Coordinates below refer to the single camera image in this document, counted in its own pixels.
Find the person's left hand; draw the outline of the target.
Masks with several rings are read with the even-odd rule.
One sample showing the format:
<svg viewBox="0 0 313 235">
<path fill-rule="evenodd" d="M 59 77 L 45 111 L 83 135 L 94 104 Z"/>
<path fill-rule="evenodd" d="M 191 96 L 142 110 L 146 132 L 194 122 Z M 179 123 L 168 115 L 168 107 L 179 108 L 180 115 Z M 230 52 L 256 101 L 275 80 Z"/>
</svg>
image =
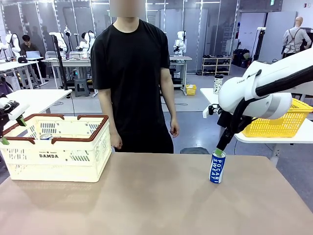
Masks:
<svg viewBox="0 0 313 235">
<path fill-rule="evenodd" d="M 176 118 L 171 118 L 170 121 L 170 134 L 173 138 L 176 138 L 179 135 L 180 128 Z"/>
</svg>

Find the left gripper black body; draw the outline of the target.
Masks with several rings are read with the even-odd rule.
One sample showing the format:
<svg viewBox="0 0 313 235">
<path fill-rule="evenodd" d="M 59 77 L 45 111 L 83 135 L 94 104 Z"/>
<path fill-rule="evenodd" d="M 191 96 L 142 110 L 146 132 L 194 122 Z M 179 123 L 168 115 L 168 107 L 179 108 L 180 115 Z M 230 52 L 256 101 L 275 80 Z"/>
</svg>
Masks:
<svg viewBox="0 0 313 235">
<path fill-rule="evenodd" d="M 3 136 L 4 126 L 6 123 L 14 119 L 12 112 L 15 108 L 1 108 L 0 109 L 0 135 Z"/>
</svg>

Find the person's right hand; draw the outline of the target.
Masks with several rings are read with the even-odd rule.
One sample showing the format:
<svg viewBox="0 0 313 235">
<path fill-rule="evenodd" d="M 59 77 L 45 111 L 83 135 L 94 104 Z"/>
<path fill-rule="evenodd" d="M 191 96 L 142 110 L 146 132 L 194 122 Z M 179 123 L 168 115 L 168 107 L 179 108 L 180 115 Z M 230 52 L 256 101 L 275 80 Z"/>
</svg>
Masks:
<svg viewBox="0 0 313 235">
<path fill-rule="evenodd" d="M 111 146 L 117 150 L 122 148 L 122 139 L 118 133 L 110 134 L 111 136 Z"/>
</svg>

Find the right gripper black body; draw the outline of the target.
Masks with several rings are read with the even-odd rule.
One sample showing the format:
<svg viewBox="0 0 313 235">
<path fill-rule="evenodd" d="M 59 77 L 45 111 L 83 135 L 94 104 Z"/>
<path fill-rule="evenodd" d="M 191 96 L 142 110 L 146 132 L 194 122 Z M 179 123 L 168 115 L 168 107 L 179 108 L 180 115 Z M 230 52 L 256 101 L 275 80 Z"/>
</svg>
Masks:
<svg viewBox="0 0 313 235">
<path fill-rule="evenodd" d="M 232 114 L 221 114 L 218 120 L 218 125 L 234 134 L 238 134 L 253 122 L 252 117 L 237 117 L 234 121 L 233 117 Z"/>
</svg>

